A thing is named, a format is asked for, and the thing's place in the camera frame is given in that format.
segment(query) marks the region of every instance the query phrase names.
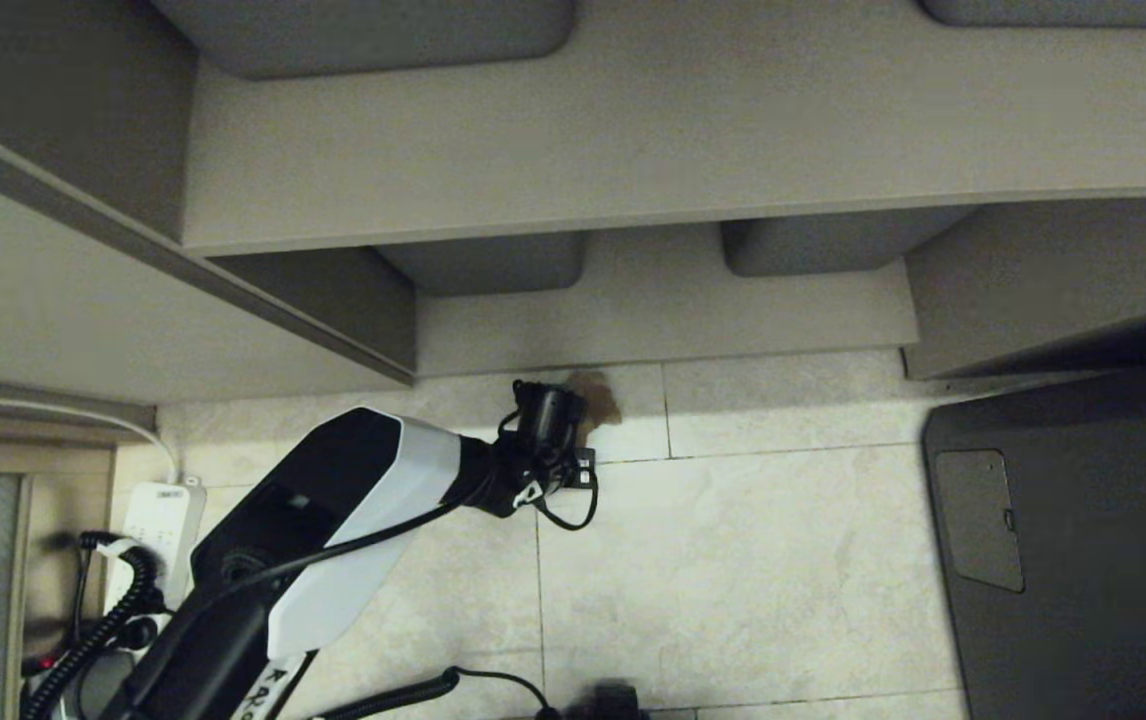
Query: coiled cable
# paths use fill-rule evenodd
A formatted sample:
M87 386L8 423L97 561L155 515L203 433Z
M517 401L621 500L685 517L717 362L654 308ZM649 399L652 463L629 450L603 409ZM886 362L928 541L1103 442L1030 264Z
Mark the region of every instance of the coiled cable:
M84 550L93 550L103 546L120 541L120 537L113 533L87 532L80 534L80 547ZM134 615L141 615L149 609L157 598L156 590L156 559L147 548L142 546L129 547L120 553L120 559L128 562L133 569L133 582L128 590L124 593L119 602L115 603L110 612L107 612L97 625L81 639L80 643L62 656L57 665L49 671L48 675L32 692L26 706L21 712L21 720L44 720L52 714L53 705L66 690L66 686L74 680L91 662L96 660L99 654L105 648L105 643L115 637L116 633L124 628L125 623Z

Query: power strip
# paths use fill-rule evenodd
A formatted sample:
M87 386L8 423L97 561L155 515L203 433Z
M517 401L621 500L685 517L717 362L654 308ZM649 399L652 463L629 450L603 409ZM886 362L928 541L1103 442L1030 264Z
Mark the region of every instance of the power strip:
M156 587L165 596L165 606L176 610L190 582L190 550L199 533L206 493L198 480L186 484L142 483L133 488L129 511L124 519L124 534L143 543L160 559ZM117 559L111 565L111 582L107 585L105 609L124 597L133 582L133 569Z

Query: black cable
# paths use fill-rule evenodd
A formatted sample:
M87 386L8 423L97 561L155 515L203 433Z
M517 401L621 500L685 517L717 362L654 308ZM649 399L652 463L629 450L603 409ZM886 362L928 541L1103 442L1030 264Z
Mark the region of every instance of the black cable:
M84 592L88 587L89 565L93 564L93 551L77 543L74 551L79 553L79 577L74 580L74 605L71 606L71 625L66 628L70 645L80 644L80 624L84 616Z
M537 500L533 502L533 507L536 507L539 512L544 515L545 518L551 523L555 523L555 525L558 525L559 529L565 529L568 530L570 532L576 533L578 530L587 527L587 525L590 525L591 521L595 519L595 509L597 506L599 506L601 502L601 478L597 477L595 470L590 468L587 468L586 472L590 475L590 482L588 482L587 484L590 484L591 486L591 506L587 507L586 518L582 519L581 523L578 524L570 523L568 521L560 518L559 515L551 512L550 509L547 509L545 507L544 496L537 498Z
M549 709L551 703L545 702L545 695L537 689L536 684L529 683L528 680L523 679L519 675L512 675L510 673L487 673L482 670L465 670L465 667L458 667L453 665L449 667L454 673L462 675L468 675L468 678L494 678L497 680L510 680L512 683L523 684L524 688L528 689L528 692L533 692L533 697L537 698L537 702L542 703L542 710Z
M204 601L203 605L198 606L197 610L195 610L191 615L188 615L186 617L183 628L175 629L174 633L170 634L170 636L172 637L172 644L157 645L158 647L157 652L162 652L162 656L157 656L158 660L154 662L154 666L157 668L156 673L148 676L148 679L146 679L146 681L138 688L129 689L127 684L125 686L126 691L129 691L131 694L129 713L138 712L141 717L146 717L144 714L142 714L142 711L140 711L140 706L142 706L142 703L143 701L146 701L148 694L151 694L156 684L160 682L163 667L167 667L168 662L172 659L172 656L176 655L176 643L180 642L181 637L185 637L186 629L190 628L190 625L194 625L195 621L197 621L199 618L203 618L203 616L206 615L209 611L211 611L213 606L217 606L218 603L221 603L222 601L226 601L230 596L235 596L235 594L240 594L241 592L244 592L248 588L256 587L258 584L265 584L268 582L268 580L273 580L276 578L288 576L290 573L295 573L295 571L298 570L304 570L311 565L316 564L316 562L333 559L333 557L346 555L346 553L348 551L363 550L363 548L372 546L374 543L386 542L391 538L402 537L403 533L409 532L409 530L422 527L422 525L425 525L431 521L442 518L442 516L448 515L450 511L457 510L461 504L462 501L460 500L445 502L440 506L437 506L435 509L432 509L430 511L416 516L416 518L403 521L403 523L397 523L395 525L391 525L391 527L388 529L377 530L377 532L369 533L367 534L367 537L350 539L348 541L343 543L332 543L332 546L322 548L322 550L309 551L307 553L307 555L297 557L297 559L281 562L280 565L273 565L270 568L267 568L266 570L259 570L257 571L257 573L235 580L235 582L233 584L226 585L226 587L222 588L221 592L213 594L212 597L209 597L209 600Z
M435 701L435 698L453 692L453 689L458 687L460 680L462 678L458 673L446 670L439 678L425 680L422 683L406 684L403 688L391 689L391 691L377 692L362 701L350 702L346 705L321 712L312 720L359 720L361 717L377 715L378 712L395 710L395 707Z
M501 439L501 432L507 429L507 423L515 418L519 418L519 410L515 410L515 413L505 415L505 417L501 420L501 423L497 423L497 439Z
M120 539L111 533L81 533L80 546L84 548L96 547L99 543L111 543ZM110 639L124 628L133 615L152 597L154 585L156 584L156 559L146 548L135 546L123 551L120 559L128 562L133 569L133 582L128 590L124 593L119 602L115 603L110 612L107 612L93 631L80 644L57 660L57 665L49 671L44 682L32 692L26 706L21 711L21 720L42 720L52 714L53 705L56 705L66 686L74 680L89 665L96 660L102 648Z
M393 689L393 691L377 692L375 696L366 697L362 701L355 701L348 703L348 705L321 712L316 718L317 720L359 720L361 717L377 715L380 712L398 707L435 701L435 698L441 698L446 694L453 692L453 689L458 687L458 682L462 680L460 676L462 675L468 678L509 680L509 682L521 684L528 692L533 692L533 697L536 697L537 702L541 703L542 710L537 717L559 717L559 712L556 712L555 707L551 707L551 703L545 702L545 696L537 689L537 686L529 683L528 680L519 675L486 673L486 671L481 670L465 670L465 667L453 665L441 673L439 678L423 680L421 683L406 684L403 688Z

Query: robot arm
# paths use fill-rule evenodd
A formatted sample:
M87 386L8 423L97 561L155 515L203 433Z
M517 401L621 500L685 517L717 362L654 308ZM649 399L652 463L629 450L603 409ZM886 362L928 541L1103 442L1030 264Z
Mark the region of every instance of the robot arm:
M356 409L312 430L193 553L195 592L101 720L267 720L361 615L413 534L285 569L339 543L471 506L505 518L584 477L582 398L515 383L495 443Z

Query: gray storage bin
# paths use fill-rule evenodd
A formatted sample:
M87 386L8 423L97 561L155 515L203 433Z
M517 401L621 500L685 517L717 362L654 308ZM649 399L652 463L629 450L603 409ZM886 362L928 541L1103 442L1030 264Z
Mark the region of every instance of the gray storage bin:
M250 79L536 58L573 0L152 0L206 58Z
M937 236L976 205L871 210L720 224L724 260L743 277L873 271Z
M1146 0L923 0L949 26L1146 28Z
M374 246L427 295L559 290L582 277L584 232Z

